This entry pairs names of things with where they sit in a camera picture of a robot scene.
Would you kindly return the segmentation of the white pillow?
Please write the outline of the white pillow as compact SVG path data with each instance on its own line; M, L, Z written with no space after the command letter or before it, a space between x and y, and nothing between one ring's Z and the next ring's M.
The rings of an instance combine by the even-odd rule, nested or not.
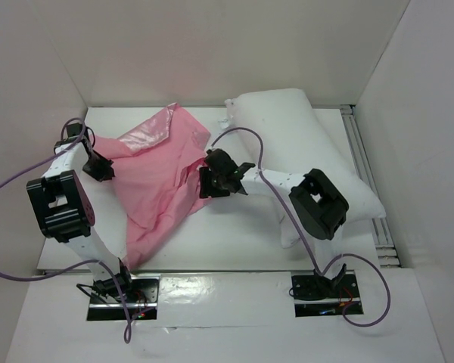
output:
M356 229L369 220L384 218L385 209L341 153L319 122L304 91L295 88L251 92L225 101L234 126L257 132L264 143L262 165L277 172L307 174L322 170L349 204L338 246L356 244Z

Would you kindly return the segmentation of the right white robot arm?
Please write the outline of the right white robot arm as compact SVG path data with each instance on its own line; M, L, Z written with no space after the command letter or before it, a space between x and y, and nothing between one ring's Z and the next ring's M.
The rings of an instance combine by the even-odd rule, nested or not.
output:
M303 241L314 267L313 282L294 287L293 297L314 301L338 295L347 267L333 258L349 204L323 171L276 172L254 163L238 165L219 148L208 150L200 168L200 198L232 194L273 197L281 205L284 231L293 227Z

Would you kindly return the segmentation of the aluminium frame rail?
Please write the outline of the aluminium frame rail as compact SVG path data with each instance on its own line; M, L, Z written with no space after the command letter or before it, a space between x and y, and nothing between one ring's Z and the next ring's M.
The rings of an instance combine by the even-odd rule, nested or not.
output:
M378 196L375 179L369 165L368 156L361 138L359 127L356 124L354 106L344 105L340 109L347 140L350 146L353 162L357 175L371 188ZM370 222L372 234L374 235L375 249L382 268L402 268L400 258L390 228L385 218L373 219Z

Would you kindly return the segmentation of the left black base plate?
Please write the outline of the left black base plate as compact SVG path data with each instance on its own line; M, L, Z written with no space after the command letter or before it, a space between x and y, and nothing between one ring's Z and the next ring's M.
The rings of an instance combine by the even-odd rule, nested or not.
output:
M118 295L100 295L89 287L82 286L89 297L87 321L125 321L126 316ZM133 276L132 286L124 299L131 317L138 321L157 319L157 303L160 289L158 275Z

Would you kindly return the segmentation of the pink satin pillowcase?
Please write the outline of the pink satin pillowcase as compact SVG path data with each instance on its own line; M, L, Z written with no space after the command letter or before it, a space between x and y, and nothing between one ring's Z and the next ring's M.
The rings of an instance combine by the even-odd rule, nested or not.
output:
M206 205L200 173L210 132L185 108L170 104L119 138L96 137L112 160L114 192L127 215L128 268L147 262L189 215Z

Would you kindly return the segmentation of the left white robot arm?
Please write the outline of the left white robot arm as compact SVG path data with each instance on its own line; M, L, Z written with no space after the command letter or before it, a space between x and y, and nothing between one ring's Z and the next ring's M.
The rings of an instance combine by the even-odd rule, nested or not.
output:
M87 262L97 294L127 301L134 293L131 275L95 230L95 212L78 176L84 172L97 182L110 181L112 161L94 151L86 137L59 141L54 152L57 158L49 169L26 184L39 228Z

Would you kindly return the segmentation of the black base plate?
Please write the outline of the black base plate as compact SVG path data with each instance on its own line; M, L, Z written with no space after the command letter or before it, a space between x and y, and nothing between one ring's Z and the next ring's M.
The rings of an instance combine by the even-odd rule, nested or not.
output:
M313 273L295 272L291 275L289 296L294 301L297 318L342 315L362 315L358 281L353 272L347 272L332 287L330 281Z
M100 295L89 287L82 286L89 297L87 321L125 321L126 316L118 295ZM157 303L160 289L158 275L133 276L132 286L124 299L131 317L138 321L157 319Z

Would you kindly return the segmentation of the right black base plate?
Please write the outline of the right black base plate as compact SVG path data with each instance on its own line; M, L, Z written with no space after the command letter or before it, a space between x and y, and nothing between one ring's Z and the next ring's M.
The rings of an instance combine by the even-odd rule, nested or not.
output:
M332 287L330 281L313 273L295 272L291 275L289 296L294 301L297 318L342 315L362 315L358 281L353 272L347 272Z

